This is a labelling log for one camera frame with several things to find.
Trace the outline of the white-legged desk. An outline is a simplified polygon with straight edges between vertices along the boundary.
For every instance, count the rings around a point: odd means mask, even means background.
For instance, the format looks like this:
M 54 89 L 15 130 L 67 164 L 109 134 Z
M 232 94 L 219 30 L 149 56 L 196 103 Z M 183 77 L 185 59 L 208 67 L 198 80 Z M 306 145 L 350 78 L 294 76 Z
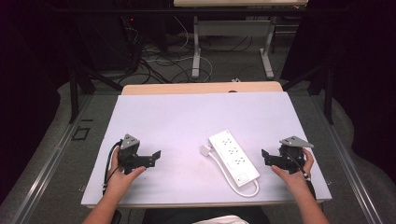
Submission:
M 174 0 L 175 7 L 186 9 L 297 9 L 305 6 L 309 0 Z M 260 49 L 262 66 L 267 78 L 273 79 L 274 73 L 269 61 L 269 50 L 275 35 L 277 16 L 267 16 L 266 20 L 247 20 L 239 16 L 236 20 L 221 19 L 215 15 L 213 20 L 203 19 L 201 16 L 193 17 L 193 43 L 194 55 L 192 62 L 192 78 L 200 76 L 201 47 L 200 37 L 204 35 L 230 35 L 230 36 L 262 36 L 265 45 Z

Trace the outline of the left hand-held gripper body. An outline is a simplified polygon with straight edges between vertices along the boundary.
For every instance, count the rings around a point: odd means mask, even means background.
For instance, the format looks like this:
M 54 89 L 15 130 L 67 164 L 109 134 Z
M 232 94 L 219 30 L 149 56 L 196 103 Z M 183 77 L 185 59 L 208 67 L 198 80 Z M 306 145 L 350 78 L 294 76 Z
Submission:
M 137 155 L 140 141 L 135 137 L 126 134 L 120 144 L 118 155 L 118 165 L 123 172 L 128 175 L 133 169 L 146 167 L 141 158 Z

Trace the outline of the person's dark pants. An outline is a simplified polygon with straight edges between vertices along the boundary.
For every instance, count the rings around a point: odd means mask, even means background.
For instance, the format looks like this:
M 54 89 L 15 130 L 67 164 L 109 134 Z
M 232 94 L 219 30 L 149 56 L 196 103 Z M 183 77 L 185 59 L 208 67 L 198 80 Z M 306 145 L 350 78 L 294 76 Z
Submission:
M 270 224 L 259 206 L 148 209 L 142 224 L 193 224 L 213 217 L 235 215 L 249 224 Z

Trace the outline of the black equipment rack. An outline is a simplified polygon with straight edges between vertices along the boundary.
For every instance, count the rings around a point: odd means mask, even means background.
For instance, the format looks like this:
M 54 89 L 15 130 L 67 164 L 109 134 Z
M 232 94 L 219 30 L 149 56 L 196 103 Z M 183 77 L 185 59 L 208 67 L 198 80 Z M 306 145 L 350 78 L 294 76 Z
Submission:
M 142 35 L 124 18 L 85 15 L 76 18 L 85 46 L 98 71 L 134 72 L 142 50 Z

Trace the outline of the black metal stand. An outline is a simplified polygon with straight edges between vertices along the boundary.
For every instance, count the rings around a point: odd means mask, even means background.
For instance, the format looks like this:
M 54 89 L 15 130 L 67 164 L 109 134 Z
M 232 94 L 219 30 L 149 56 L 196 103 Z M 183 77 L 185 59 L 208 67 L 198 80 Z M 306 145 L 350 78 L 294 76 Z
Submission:
M 332 94 L 333 94 L 333 80 L 334 73 L 332 66 L 328 63 L 320 63 L 316 65 L 314 68 L 310 69 L 307 72 L 302 73 L 301 75 L 293 78 L 291 81 L 288 81 L 286 84 L 282 85 L 282 89 L 284 91 L 288 91 L 290 88 L 294 87 L 298 83 L 311 78 L 312 81 L 308 86 L 308 94 L 309 95 L 319 95 L 322 90 L 325 90 L 324 93 L 324 103 L 323 103 L 323 114 L 326 120 L 333 125 L 332 120 Z
M 116 91 L 121 91 L 123 87 L 115 83 L 109 78 L 93 71 L 87 65 L 76 62 L 68 66 L 69 83 L 70 83 L 70 101 L 71 101 L 71 118 L 70 123 L 73 123 L 79 114 L 78 89 L 81 89 L 85 94 L 94 94 L 96 88 L 94 87 L 91 78 L 97 79 Z

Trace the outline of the person's white shirt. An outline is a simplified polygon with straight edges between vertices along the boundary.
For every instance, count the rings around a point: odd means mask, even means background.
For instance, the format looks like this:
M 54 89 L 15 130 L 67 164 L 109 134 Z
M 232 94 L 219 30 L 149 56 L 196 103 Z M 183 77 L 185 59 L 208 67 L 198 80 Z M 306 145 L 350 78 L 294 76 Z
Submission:
M 249 224 L 241 217 L 235 215 L 228 215 L 223 217 L 213 217 L 206 220 L 194 222 L 193 224 Z

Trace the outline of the metal floor rail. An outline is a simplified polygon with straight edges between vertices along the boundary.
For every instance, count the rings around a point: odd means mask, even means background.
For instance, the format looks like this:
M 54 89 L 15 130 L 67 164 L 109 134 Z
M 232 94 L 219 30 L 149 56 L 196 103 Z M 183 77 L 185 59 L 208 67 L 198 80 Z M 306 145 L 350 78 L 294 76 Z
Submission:
M 5 224 L 79 224 L 89 209 L 81 204 L 97 155 L 95 98 L 85 96 L 80 114 L 70 123 L 64 106 L 59 108 L 37 152 L 7 198 Z M 85 141 L 73 141 L 77 127 L 90 128 Z
M 355 198 L 357 199 L 361 207 L 361 211 L 363 212 L 368 224 L 383 224 L 383 220 L 381 216 L 378 214 L 373 204 L 373 201 L 369 196 L 368 191 L 357 172 L 354 161 L 347 152 L 334 126 L 331 125 L 328 119 L 325 117 L 320 98 L 318 96 L 312 96 L 311 100 L 315 106 L 315 109 L 317 110 L 318 115 L 320 116 L 321 120 L 324 122 L 324 126 L 326 127 L 326 129 L 330 134 L 332 142 L 335 145 L 335 154 L 337 155 L 338 160 L 341 163 L 341 166 L 346 175 L 348 183 L 352 188 Z

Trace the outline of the black floor socket frame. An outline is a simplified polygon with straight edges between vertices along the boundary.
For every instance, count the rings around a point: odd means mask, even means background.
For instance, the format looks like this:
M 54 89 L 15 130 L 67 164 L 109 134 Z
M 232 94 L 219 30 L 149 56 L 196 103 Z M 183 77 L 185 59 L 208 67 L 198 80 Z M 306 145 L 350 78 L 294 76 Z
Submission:
M 72 134 L 72 140 L 85 141 L 86 138 L 88 137 L 90 130 L 91 130 L 90 128 L 78 126 L 75 132 Z

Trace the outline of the person's right hand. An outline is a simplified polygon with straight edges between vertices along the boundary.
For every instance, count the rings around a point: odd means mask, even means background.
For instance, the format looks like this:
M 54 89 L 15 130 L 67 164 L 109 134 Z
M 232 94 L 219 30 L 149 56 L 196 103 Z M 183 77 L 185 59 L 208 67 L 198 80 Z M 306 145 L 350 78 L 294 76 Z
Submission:
M 303 153 L 305 155 L 305 164 L 302 172 L 289 175 L 277 166 L 271 166 L 272 171 L 286 183 L 288 190 L 294 198 L 306 195 L 312 196 L 311 185 L 308 184 L 306 178 L 311 177 L 311 168 L 313 166 L 314 159 L 307 149 L 304 148 Z

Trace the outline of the person's left hand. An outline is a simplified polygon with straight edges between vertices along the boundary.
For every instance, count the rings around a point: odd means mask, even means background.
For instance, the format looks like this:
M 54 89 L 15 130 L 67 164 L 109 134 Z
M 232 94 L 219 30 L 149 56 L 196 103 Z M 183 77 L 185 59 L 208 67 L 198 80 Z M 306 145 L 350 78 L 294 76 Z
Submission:
M 118 201 L 128 191 L 133 181 L 146 171 L 145 166 L 140 166 L 134 169 L 128 175 L 126 175 L 119 167 L 119 163 L 118 163 L 119 151 L 120 151 L 119 147 L 116 147 L 114 149 L 110 168 L 108 171 L 108 180 L 107 180 L 107 187 L 105 193 L 105 196 L 107 198 L 112 198 L 113 200 L 118 200 Z

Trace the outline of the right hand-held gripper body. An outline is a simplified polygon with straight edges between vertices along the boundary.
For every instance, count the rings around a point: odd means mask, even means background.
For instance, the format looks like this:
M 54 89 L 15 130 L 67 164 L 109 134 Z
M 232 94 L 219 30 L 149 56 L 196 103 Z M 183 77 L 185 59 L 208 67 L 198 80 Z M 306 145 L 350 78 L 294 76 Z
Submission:
M 281 144 L 279 167 L 290 174 L 301 171 L 305 163 L 303 149 L 313 147 L 313 145 L 297 136 L 282 139 L 279 143 Z

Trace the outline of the white power strip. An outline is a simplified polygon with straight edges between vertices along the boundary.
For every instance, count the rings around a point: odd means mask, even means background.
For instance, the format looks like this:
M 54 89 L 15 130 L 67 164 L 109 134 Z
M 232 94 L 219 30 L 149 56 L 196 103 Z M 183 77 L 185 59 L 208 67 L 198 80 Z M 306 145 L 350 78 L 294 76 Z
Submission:
M 256 180 L 260 174 L 228 130 L 209 137 L 209 143 L 238 187 Z

